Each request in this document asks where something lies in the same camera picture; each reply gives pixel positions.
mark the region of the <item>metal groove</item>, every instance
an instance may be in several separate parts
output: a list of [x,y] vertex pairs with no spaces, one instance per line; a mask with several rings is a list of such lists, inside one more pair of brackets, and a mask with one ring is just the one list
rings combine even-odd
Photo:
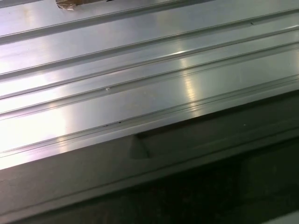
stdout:
[[0,45],[209,1],[213,0],[169,0],[164,3],[98,15],[86,19],[60,23],[53,26],[32,29],[25,32],[3,35],[0,36]]

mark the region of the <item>gray metal panel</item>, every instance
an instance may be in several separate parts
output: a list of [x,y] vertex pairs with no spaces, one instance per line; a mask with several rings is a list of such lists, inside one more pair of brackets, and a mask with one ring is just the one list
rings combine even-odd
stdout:
[[298,1],[199,2],[0,8],[0,168],[298,89]]

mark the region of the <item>dark metal surface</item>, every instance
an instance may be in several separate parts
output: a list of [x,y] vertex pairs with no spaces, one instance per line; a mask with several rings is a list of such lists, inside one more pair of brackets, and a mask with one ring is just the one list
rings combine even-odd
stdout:
[[15,224],[261,224],[299,209],[298,148],[287,141]]
[[[211,132],[208,142],[194,131],[193,137],[199,141],[193,140],[191,146],[186,144],[163,156],[130,158],[132,148],[142,145],[148,147],[149,144],[136,145],[136,138],[124,138],[1,170],[0,189],[3,193],[0,197],[5,206],[0,207],[0,223],[40,214],[296,138],[299,136],[298,99],[298,92],[293,92],[139,135],[138,138],[143,141],[148,142],[146,138],[151,137],[155,139],[155,144],[160,142],[163,147],[173,148],[168,141],[168,133],[172,133],[173,138],[180,138],[176,132],[194,130],[197,125],[215,130]],[[184,136],[181,138],[185,143],[192,142]],[[291,155],[287,150],[281,153]],[[99,158],[110,159],[99,162]],[[287,161],[287,166],[292,164],[290,159],[283,159],[283,156],[278,158]],[[260,169],[261,172],[267,170],[268,165],[265,163]]]

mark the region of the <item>metal channel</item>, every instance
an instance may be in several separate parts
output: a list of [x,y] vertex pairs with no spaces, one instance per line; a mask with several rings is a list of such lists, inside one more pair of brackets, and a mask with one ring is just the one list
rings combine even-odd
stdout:
[[298,1],[178,2],[0,8],[0,168],[298,88]]

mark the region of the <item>aluminum rail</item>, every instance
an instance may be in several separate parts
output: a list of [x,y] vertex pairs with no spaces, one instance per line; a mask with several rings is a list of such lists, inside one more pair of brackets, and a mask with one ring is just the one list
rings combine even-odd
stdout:
[[297,0],[0,3],[0,169],[297,90],[298,10]]

